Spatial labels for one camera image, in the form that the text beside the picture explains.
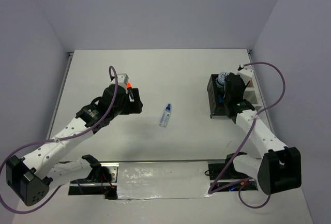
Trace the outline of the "blue cap highlighter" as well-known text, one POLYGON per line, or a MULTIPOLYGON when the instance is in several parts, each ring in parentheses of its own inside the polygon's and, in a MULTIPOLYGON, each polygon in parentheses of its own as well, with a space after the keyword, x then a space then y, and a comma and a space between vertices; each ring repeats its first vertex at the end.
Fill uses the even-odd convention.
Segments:
POLYGON ((222 95, 218 95, 218 101, 219 101, 219 103, 223 103, 224 102, 224 99, 223 99, 223 96, 222 95))

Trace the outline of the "blue white round jar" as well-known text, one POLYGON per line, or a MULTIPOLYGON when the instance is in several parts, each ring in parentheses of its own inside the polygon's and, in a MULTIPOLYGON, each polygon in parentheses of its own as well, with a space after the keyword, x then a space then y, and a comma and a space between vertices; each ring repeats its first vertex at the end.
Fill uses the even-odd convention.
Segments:
POLYGON ((216 78, 216 85, 218 88, 224 88, 226 77, 228 76, 228 72, 221 72, 216 78))

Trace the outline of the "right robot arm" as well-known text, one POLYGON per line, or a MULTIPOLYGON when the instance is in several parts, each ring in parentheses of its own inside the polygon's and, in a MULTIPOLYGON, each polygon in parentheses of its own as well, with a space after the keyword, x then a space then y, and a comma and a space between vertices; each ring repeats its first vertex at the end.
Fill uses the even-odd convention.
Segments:
POLYGON ((299 188, 302 185, 300 152, 280 141, 259 118, 254 106, 244 99, 248 81, 240 73, 226 76, 224 106, 227 117, 246 133, 261 159, 239 155, 225 165, 225 173, 230 178, 241 173, 250 176, 266 195, 299 188))

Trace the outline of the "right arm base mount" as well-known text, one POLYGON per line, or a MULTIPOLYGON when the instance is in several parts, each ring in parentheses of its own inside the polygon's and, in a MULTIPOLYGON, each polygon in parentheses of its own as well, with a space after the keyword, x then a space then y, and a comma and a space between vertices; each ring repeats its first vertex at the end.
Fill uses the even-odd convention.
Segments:
MULTIPOLYGON (((208 169, 204 172, 205 176, 207 176, 210 179, 210 184, 213 183, 213 181, 216 179, 216 177, 220 174, 220 172, 223 170, 223 168, 225 167, 226 162, 225 161, 221 161, 221 162, 212 162, 212 163, 208 163, 208 169)), ((243 191, 248 191, 248 190, 257 190, 258 187, 255 183, 254 180, 249 180, 249 181, 243 181, 243 182, 239 182, 234 184, 237 181, 243 180, 245 178, 247 178, 248 176, 240 173, 240 172, 236 172, 234 170, 233 166, 230 166, 222 175, 222 177, 218 180, 216 186, 213 188, 217 189, 219 187, 223 187, 226 186, 228 184, 233 184, 227 188, 222 189, 220 192, 227 192, 227 191, 239 191, 241 186, 244 186, 246 184, 248 184, 247 186, 245 186, 243 188, 243 191)))

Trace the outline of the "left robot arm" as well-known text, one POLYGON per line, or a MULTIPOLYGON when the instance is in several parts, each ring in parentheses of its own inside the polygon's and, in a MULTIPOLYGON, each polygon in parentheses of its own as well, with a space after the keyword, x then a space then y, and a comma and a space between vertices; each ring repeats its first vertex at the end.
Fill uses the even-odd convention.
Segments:
POLYGON ((118 115, 140 114, 142 108, 138 88, 110 85, 102 96, 83 106, 50 142, 22 158, 12 155, 6 161, 7 184, 26 206, 33 206, 51 189, 70 181, 111 181, 111 171, 90 154, 75 161, 62 159, 118 115))

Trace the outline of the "orange cap highlighter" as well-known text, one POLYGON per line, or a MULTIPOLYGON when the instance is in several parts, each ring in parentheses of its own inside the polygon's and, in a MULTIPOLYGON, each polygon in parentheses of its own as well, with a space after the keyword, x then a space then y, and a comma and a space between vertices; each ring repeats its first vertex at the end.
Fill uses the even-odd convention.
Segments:
POLYGON ((127 83, 127 91, 130 99, 134 100, 133 88, 130 82, 127 83))

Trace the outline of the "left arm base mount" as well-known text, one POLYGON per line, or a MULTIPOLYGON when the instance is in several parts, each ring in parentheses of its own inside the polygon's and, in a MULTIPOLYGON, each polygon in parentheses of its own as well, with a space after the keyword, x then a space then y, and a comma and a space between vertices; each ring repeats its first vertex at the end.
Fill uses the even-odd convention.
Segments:
POLYGON ((71 181, 69 196, 99 196, 106 200, 117 200, 117 178, 119 163, 102 162, 102 170, 92 179, 71 181))

